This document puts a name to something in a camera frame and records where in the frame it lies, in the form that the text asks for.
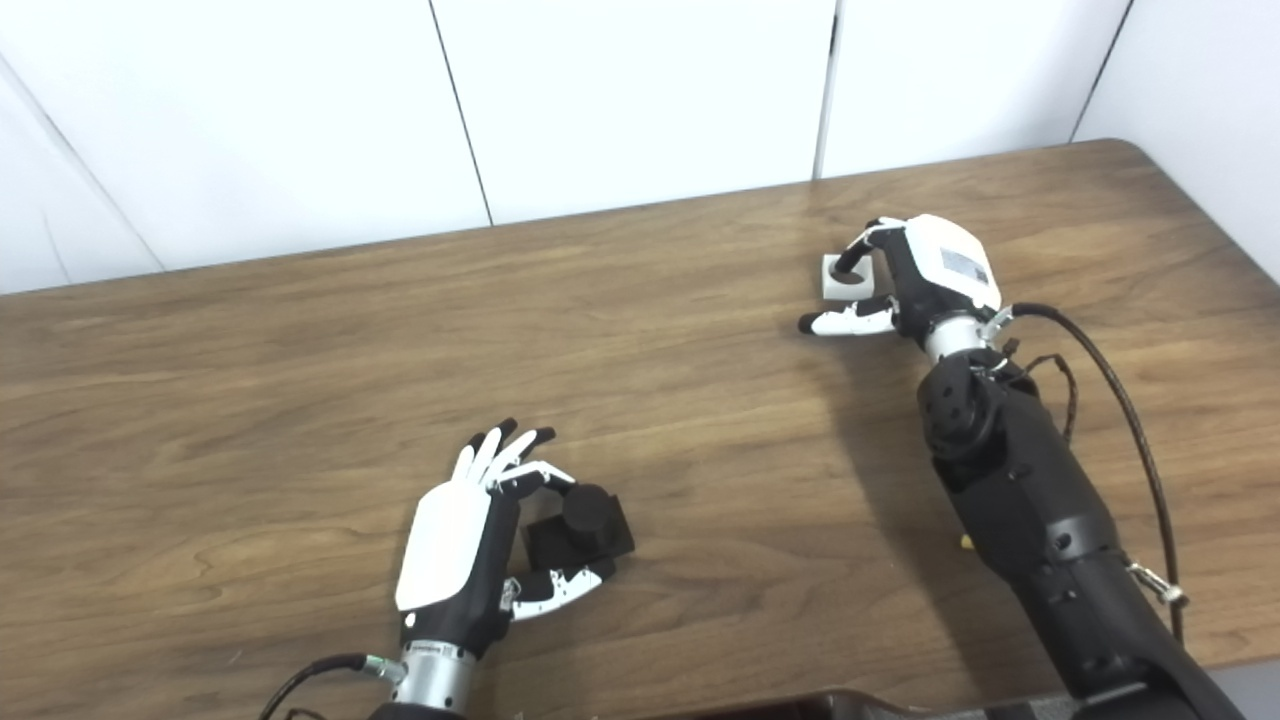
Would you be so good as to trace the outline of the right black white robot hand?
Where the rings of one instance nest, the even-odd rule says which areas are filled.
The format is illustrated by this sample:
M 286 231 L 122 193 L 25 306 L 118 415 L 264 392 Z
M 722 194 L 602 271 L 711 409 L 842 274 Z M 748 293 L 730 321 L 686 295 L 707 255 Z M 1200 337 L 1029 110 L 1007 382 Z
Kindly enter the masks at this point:
M 840 337 L 890 331 L 924 345 L 937 325 L 960 316 L 988 322 L 1002 299 L 982 242 L 960 225 L 923 214 L 877 218 L 837 256 L 832 269 L 849 273 L 881 252 L 892 281 L 888 293 L 850 302 L 841 311 L 808 313 L 804 334 Z

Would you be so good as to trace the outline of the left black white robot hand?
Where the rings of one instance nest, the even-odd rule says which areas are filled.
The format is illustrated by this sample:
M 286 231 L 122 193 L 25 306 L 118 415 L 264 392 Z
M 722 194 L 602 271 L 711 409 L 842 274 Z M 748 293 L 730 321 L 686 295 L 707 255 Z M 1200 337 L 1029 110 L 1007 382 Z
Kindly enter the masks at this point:
M 518 432 L 517 420 L 507 418 L 472 436 L 449 479 L 420 498 L 394 592 L 403 646 L 444 643 L 483 659 L 512 623 L 581 600 L 617 573 L 613 559 L 507 573 L 522 501 L 540 488 L 562 496 L 581 488 L 558 466 L 531 457 L 554 438 L 550 427 Z

